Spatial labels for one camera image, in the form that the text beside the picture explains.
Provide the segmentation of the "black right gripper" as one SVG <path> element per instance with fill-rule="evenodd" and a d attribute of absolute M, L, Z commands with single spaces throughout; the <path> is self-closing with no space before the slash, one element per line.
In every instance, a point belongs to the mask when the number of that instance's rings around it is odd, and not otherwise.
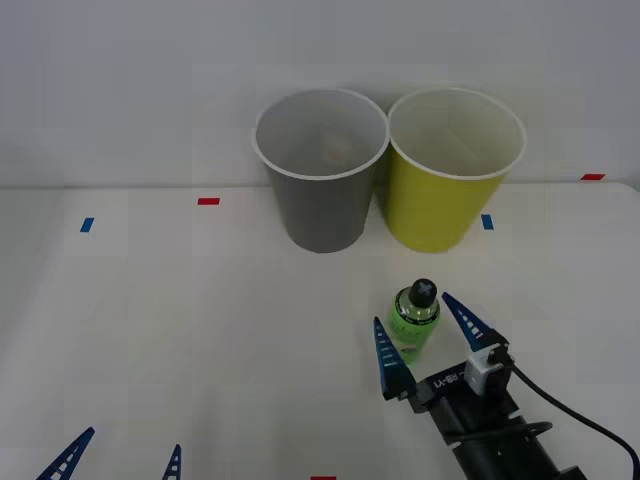
<path fill-rule="evenodd" d="M 442 300 L 461 329 L 472 352 L 508 340 L 451 294 Z M 400 356 L 378 317 L 373 320 L 374 343 L 385 400 L 406 399 L 416 414 L 428 413 L 447 445 L 524 436 L 525 421 L 505 385 L 489 386 L 477 394 L 461 370 L 447 370 L 418 382 Z"/>

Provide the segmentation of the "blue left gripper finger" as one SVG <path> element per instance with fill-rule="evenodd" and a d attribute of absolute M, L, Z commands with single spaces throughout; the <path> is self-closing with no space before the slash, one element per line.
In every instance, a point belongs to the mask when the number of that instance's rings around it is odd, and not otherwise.
<path fill-rule="evenodd" d="M 162 480 L 180 480 L 181 465 L 182 465 L 182 448 L 179 444 L 176 444 L 172 451 L 170 460 L 163 473 Z"/>
<path fill-rule="evenodd" d="M 94 434 L 93 427 L 87 428 L 40 473 L 37 480 L 70 480 Z"/>

